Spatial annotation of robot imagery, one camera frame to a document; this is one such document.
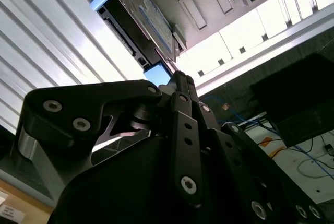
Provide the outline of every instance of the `white corrugated panel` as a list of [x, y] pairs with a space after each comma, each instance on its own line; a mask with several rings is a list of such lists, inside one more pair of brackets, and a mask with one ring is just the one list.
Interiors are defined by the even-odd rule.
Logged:
[[89, 0], [0, 0], [0, 124], [35, 88], [145, 79]]

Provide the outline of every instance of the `computer case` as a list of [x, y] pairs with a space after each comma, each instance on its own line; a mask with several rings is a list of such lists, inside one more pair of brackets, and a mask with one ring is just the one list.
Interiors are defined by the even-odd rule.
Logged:
[[252, 86], [287, 147], [334, 129], [334, 63], [314, 53]]

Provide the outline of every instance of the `blue cable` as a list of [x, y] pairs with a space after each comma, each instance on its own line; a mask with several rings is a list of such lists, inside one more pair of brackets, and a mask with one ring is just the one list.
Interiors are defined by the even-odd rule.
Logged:
[[[226, 102], [224, 100], [222, 100], [221, 98], [217, 97], [217, 96], [207, 96], [205, 98], [203, 98], [203, 100], [206, 100], [206, 99], [210, 99], [210, 98], [213, 98], [215, 100], [218, 100], [220, 103], [222, 104], [226, 104]], [[260, 125], [260, 122], [259, 120], [252, 120], [252, 121], [248, 121], [246, 119], [243, 119], [241, 116], [239, 116], [237, 114], [237, 112], [235, 110], [233, 110], [232, 108], [229, 108], [229, 110], [231, 110], [233, 112], [233, 114], [239, 118], [242, 122], [250, 122], [250, 123], [257, 123], [260, 127], [270, 131], [271, 133], [273, 134], [276, 134], [277, 136], [278, 133], [274, 130], [274, 129], [271, 129], [269, 127], [266, 127], [264, 125]], [[238, 121], [218, 121], [218, 122], [234, 122], [234, 123], [237, 123]], [[308, 154], [307, 152], [305, 152], [301, 147], [299, 146], [294, 146], [296, 149], [298, 149], [300, 152], [304, 153], [305, 155], [307, 155], [311, 160], [313, 160], [329, 177], [331, 177], [333, 180], [334, 180], [334, 177], [333, 175], [331, 175], [325, 168], [323, 168], [310, 154]]]
[[[215, 100], [218, 100], [220, 103], [222, 104], [227, 104], [222, 98], [218, 97], [218, 96], [213, 96], [213, 95], [210, 95], [210, 96], [206, 96], [202, 99], [202, 101], [206, 100], [206, 99], [215, 99]], [[249, 121], [249, 120], [246, 120], [244, 118], [242, 118], [240, 115], [237, 114], [237, 112], [229, 107], [229, 110], [239, 119], [241, 120], [242, 122], [250, 122], [250, 123], [258, 123], [258, 120], [252, 120], [252, 121]]]
[[310, 154], [308, 154], [307, 152], [305, 152], [301, 147], [299, 146], [294, 146], [295, 148], [297, 148], [300, 152], [306, 154], [311, 160], [313, 160], [329, 177], [331, 177], [334, 180], [333, 175], [331, 175], [326, 169], [324, 169], [318, 162], [316, 159], [314, 159]]

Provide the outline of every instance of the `cable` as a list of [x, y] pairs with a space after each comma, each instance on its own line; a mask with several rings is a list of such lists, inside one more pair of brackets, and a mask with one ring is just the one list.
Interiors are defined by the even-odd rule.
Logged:
[[272, 157], [271, 157], [271, 159], [273, 159], [280, 151], [283, 151], [283, 150], [292, 150], [292, 151], [296, 151], [296, 152], [301, 152], [302, 153], [302, 151], [299, 151], [299, 150], [296, 150], [296, 149], [292, 149], [292, 148], [283, 148], [283, 149], [280, 149], [280, 150], [278, 150]]
[[330, 169], [334, 169], [333, 167], [327, 165], [326, 163], [324, 163], [324, 162], [321, 161], [321, 160], [317, 160], [317, 159], [315, 159], [315, 160], [318, 161], [318, 162], [320, 162], [320, 163], [322, 163], [323, 165], [325, 165], [326, 167], [328, 167], [328, 168], [330, 168]]
[[328, 176], [330, 176], [333, 180], [334, 180], [334, 175], [331, 175], [326, 169], [324, 169], [318, 162], [317, 160], [315, 160], [310, 154], [308, 154], [307, 152], [305, 152], [301, 147], [299, 146], [294, 146], [295, 148], [297, 148], [299, 151], [305, 153], [311, 160], [313, 160]]
[[[330, 168], [330, 169], [334, 169], [334, 168], [330, 167], [329, 165], [327, 165], [326, 163], [322, 162], [321, 160], [318, 160], [319, 158], [321, 158], [321, 157], [323, 157], [323, 156], [325, 156], [325, 155], [327, 155], [327, 154], [323, 154], [323, 155], [321, 155], [321, 156], [318, 156], [318, 157], [315, 158], [315, 160], [318, 161], [318, 162], [320, 162], [320, 163], [322, 163], [322, 164], [324, 164], [325, 166], [327, 166], [327, 167]], [[311, 179], [320, 179], [320, 178], [328, 177], [328, 175], [323, 175], [323, 176], [311, 176], [311, 175], [304, 174], [304, 173], [301, 171], [300, 166], [301, 166], [303, 163], [305, 163], [305, 162], [307, 162], [307, 161], [309, 161], [309, 160], [311, 160], [311, 159], [304, 160], [304, 161], [302, 161], [302, 162], [297, 166], [297, 171], [298, 171], [298, 173], [300, 173], [300, 174], [301, 174], [302, 176], [304, 176], [304, 177], [311, 178]]]
[[[218, 96], [213, 96], [213, 95], [210, 95], [210, 96], [206, 96], [202, 99], [202, 101], [206, 100], [206, 99], [215, 99], [217, 101], [219, 101], [220, 103], [222, 104], [227, 104], [222, 98], [218, 97]], [[250, 122], [250, 123], [255, 123], [255, 122], [258, 122], [258, 119], [256, 120], [246, 120], [244, 118], [242, 118], [240, 115], [238, 115], [238, 113], [231, 107], [229, 107], [229, 110], [239, 119], [241, 120], [242, 122]]]
[[267, 143], [267, 142], [276, 142], [278, 140], [282, 140], [282, 139], [272, 139], [272, 140], [266, 140], [265, 142], [260, 142], [258, 143], [258, 145], [262, 144], [262, 143]]
[[320, 135], [320, 137], [321, 137], [321, 139], [323, 140], [324, 145], [326, 145], [326, 143], [325, 143], [325, 141], [324, 141], [324, 138], [323, 138], [323, 135], [322, 135], [322, 134]]
[[117, 150], [117, 149], [120, 147], [120, 143], [121, 143], [121, 139], [118, 140], [117, 147], [115, 149], [113, 149], [113, 148], [104, 148], [104, 149], [109, 150], [109, 151], [119, 152], [119, 150]]
[[313, 138], [311, 139], [311, 148], [306, 153], [309, 154], [313, 149]]
[[264, 128], [264, 129], [266, 129], [266, 130], [268, 130], [269, 132], [271, 132], [271, 133], [276, 134], [277, 136], [279, 136], [278, 133], [274, 129], [268, 128], [268, 127], [264, 126], [261, 123], [259, 123], [259, 126], [262, 127], [262, 128]]

